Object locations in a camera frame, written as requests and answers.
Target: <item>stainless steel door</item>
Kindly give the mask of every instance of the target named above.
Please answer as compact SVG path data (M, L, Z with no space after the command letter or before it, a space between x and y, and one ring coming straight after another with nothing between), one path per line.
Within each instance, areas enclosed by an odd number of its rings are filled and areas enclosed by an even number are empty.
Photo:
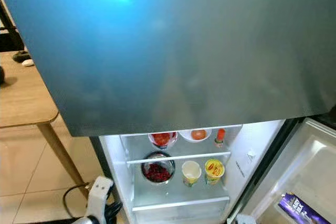
M243 213L262 224L296 223L278 206L281 195L294 193L328 222L336 223L335 163L336 131L305 120Z
M73 135L327 112L334 0L5 0Z

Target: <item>table top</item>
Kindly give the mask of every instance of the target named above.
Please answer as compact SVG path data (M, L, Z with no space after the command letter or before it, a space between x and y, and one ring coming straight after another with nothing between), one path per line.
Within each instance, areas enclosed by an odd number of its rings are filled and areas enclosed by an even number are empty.
M52 122L58 110L35 66L12 60L16 52L0 53L5 83L0 87L0 128Z

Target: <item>yellow cup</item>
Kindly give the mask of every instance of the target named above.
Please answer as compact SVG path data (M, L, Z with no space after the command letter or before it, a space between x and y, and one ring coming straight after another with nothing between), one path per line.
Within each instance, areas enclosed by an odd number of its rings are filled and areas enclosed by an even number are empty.
M209 159L205 163L205 181L208 185L216 185L224 175L225 167L217 159Z
M186 161L182 165L183 183L192 187L202 174L200 165L194 161Z

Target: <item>bottle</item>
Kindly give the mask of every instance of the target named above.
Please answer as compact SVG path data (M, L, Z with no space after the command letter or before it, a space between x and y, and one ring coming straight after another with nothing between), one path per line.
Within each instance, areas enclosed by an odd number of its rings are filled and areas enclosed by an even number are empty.
M225 136L225 129L219 129L217 137L215 138L215 146L217 148L223 148L224 136Z

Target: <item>table leg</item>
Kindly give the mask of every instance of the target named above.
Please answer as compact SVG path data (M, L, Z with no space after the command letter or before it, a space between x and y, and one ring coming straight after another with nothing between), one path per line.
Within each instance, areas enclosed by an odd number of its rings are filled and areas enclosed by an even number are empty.
M56 132L54 131L53 127L51 127L50 123L38 124L37 127L76 185L84 184L84 181L80 176L74 162L69 156L67 150L62 145L62 142L56 135ZM89 192L84 187L79 187L79 189L84 197L88 198Z

